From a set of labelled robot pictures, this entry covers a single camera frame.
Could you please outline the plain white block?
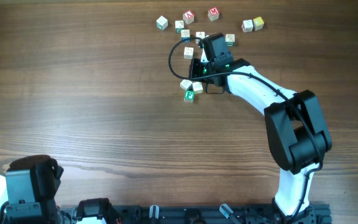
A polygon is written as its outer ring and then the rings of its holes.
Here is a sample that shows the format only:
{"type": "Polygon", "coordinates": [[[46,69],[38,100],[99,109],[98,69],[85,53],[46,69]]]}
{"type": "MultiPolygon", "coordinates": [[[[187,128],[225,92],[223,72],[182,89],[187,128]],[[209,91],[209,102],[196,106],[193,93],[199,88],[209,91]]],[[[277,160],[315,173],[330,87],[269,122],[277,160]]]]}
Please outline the plain white block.
{"type": "Polygon", "coordinates": [[[195,94],[200,94],[203,92],[203,84],[201,82],[193,82],[192,89],[195,94]]]}

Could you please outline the blue edged white block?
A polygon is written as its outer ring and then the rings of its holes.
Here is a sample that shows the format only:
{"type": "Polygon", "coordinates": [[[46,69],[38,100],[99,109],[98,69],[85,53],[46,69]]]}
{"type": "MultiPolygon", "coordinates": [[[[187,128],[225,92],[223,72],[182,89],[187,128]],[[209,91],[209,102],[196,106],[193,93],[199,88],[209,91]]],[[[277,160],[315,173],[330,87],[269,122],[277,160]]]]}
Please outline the blue edged white block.
{"type": "Polygon", "coordinates": [[[193,82],[190,80],[182,80],[180,83],[180,88],[187,91],[192,90],[193,82]]]}

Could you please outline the green F block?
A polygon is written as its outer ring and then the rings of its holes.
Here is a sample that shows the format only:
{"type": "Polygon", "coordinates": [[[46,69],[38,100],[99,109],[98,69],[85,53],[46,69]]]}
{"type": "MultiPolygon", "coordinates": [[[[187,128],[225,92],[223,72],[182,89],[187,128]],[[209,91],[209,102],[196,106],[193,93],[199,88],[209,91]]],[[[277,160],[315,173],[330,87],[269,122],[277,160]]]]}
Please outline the green F block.
{"type": "Polygon", "coordinates": [[[192,103],[195,98],[194,91],[186,90],[184,94],[184,102],[192,103]]]}

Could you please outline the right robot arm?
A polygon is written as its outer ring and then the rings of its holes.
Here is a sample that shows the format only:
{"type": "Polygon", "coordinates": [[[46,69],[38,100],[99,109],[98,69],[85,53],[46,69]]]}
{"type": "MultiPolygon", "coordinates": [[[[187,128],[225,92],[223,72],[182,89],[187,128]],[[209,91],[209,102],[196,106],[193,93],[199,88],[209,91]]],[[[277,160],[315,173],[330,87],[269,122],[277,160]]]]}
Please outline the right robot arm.
{"type": "Polygon", "coordinates": [[[270,153],[280,168],[274,204],[281,221],[305,217],[313,174],[323,168],[324,155],[332,148],[318,98],[309,90],[280,87],[248,61],[234,59],[222,33],[196,41],[203,52],[191,61],[189,79],[219,86],[261,112],[270,153]]]}

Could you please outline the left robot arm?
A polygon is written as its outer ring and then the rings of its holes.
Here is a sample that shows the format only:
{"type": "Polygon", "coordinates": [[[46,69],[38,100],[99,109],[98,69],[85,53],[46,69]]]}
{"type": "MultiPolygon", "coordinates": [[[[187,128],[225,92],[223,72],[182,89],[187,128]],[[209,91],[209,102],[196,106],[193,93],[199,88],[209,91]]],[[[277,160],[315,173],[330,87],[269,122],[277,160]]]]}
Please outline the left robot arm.
{"type": "Polygon", "coordinates": [[[0,223],[63,223],[55,202],[63,171],[48,155],[10,163],[0,175],[0,223]]]}

